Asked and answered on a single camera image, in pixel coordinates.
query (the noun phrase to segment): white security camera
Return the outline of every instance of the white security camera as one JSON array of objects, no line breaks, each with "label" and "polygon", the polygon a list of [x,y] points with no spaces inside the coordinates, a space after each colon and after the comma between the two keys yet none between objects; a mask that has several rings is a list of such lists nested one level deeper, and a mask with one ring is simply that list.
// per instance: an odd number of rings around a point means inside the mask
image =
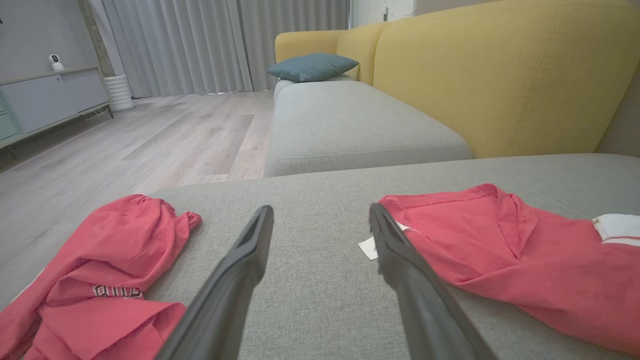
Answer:
[{"label": "white security camera", "polygon": [[51,66],[53,67],[53,71],[64,70],[65,67],[60,62],[60,57],[55,54],[49,55],[49,61],[51,61]]}]

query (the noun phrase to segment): gray cabinet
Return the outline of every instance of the gray cabinet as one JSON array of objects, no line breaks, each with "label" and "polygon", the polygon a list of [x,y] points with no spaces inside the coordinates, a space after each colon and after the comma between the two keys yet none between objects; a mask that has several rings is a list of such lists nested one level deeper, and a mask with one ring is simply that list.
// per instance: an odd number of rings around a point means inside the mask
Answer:
[{"label": "gray cabinet", "polygon": [[69,72],[62,75],[62,80],[77,113],[109,101],[95,69]]},{"label": "gray cabinet", "polygon": [[0,140],[16,135],[17,133],[18,129],[16,129],[13,122],[11,122],[9,115],[0,113]]},{"label": "gray cabinet", "polygon": [[[12,136],[0,142],[0,146],[109,104],[97,67],[65,69],[3,81],[0,82],[0,95],[4,95],[7,108],[4,110],[13,120],[0,122],[0,140]],[[12,129],[20,135],[5,136],[12,133]]]},{"label": "gray cabinet", "polygon": [[2,90],[25,133],[78,112],[60,75],[6,84]]}]

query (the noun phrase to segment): sofa ottoman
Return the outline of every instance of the sofa ottoman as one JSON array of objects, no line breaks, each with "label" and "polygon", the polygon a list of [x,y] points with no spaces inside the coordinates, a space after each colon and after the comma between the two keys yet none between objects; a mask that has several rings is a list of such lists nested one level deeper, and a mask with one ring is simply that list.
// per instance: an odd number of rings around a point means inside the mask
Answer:
[{"label": "sofa ottoman", "polygon": [[[249,306],[240,359],[409,359],[395,292],[358,247],[369,205],[388,194],[459,191],[494,183],[570,218],[640,214],[640,159],[565,154],[446,161],[200,184],[153,194],[202,226],[146,299],[188,305],[254,211],[275,224],[266,273]],[[621,360],[565,336],[517,307],[451,288],[500,359]]]}]

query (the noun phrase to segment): throw pillow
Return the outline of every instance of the throw pillow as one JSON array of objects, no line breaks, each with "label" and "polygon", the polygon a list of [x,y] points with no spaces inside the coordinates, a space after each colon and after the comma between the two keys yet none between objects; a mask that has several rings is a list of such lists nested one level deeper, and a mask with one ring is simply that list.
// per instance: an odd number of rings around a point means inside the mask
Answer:
[{"label": "throw pillow", "polygon": [[267,72],[282,79],[306,83],[323,81],[351,70],[359,63],[340,55],[315,53],[287,59]]}]

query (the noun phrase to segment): white label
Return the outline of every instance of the white label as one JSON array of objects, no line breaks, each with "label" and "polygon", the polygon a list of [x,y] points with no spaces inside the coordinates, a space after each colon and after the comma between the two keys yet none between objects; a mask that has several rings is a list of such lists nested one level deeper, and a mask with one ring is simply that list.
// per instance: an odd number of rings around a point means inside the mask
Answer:
[{"label": "white label", "polygon": [[[405,231],[407,229],[413,230],[412,228],[404,226],[397,221],[396,224],[402,231]],[[378,250],[376,249],[376,242],[373,240],[373,236],[361,243],[358,243],[358,246],[360,247],[362,252],[364,252],[364,254],[369,258],[369,260],[375,260],[378,258]]]}]

